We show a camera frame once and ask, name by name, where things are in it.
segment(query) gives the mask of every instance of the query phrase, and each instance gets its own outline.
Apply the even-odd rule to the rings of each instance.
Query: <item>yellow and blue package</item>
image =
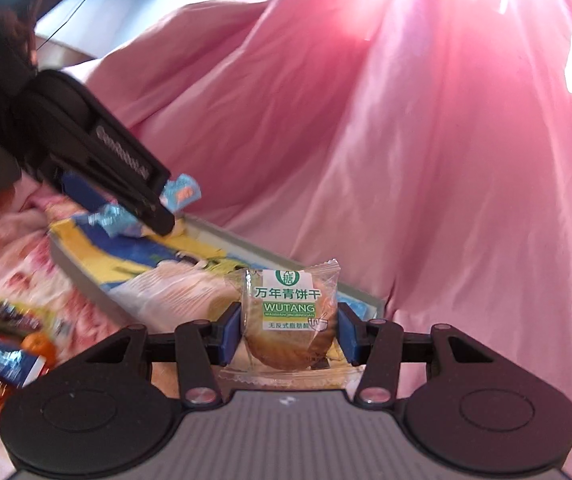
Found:
[[[178,216],[187,205],[201,197],[202,191],[195,179],[182,174],[166,183],[159,198],[171,213]],[[98,212],[90,214],[86,221],[89,225],[101,226],[111,238],[117,235],[141,238],[151,234],[145,225],[118,204],[106,204]]]

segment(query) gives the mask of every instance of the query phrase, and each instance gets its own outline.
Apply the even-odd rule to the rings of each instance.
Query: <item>silver screw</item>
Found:
[[[186,400],[191,404],[210,404],[217,400],[217,393],[211,388],[191,388],[186,392]]]
[[[392,394],[386,388],[374,386],[360,391],[360,399],[366,404],[384,404],[389,402]]]

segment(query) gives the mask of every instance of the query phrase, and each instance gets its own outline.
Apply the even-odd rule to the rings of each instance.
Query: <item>pink fabric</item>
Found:
[[[572,0],[207,2],[74,73],[192,212],[572,399]]]
[[[18,196],[25,194],[24,202],[28,198],[27,189],[18,190]],[[65,360],[110,335],[116,327],[73,288],[50,260],[45,236],[47,221],[69,216],[70,203],[62,198],[46,200],[43,196],[41,201],[43,210],[0,217],[0,296],[46,306],[73,322],[71,344],[60,356]],[[0,480],[12,471],[13,465],[0,441]]]

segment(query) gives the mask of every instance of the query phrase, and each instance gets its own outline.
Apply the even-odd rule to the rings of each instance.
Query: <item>blue tube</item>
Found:
[[[23,388],[44,370],[46,359],[0,341],[0,380]]]

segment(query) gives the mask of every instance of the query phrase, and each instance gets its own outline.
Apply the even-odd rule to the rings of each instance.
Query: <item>black cable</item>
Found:
[[[86,0],[82,0],[82,1],[79,3],[79,5],[78,5],[77,7],[75,7],[75,10],[73,10],[73,12],[70,14],[70,16],[66,18],[66,21],[65,21],[64,23],[62,23],[62,24],[57,28],[57,30],[56,30],[54,33],[52,33],[52,34],[48,37],[48,39],[47,39],[46,41],[44,41],[39,47],[37,47],[37,50],[41,49],[42,46],[44,46],[46,43],[48,43],[50,40],[52,40],[52,37],[53,37],[55,34],[57,34],[57,33],[62,29],[62,27],[63,27],[64,25],[66,25],[66,24],[70,21],[70,19],[75,15],[75,13],[79,10],[79,8],[85,3],[85,1],[86,1]]]

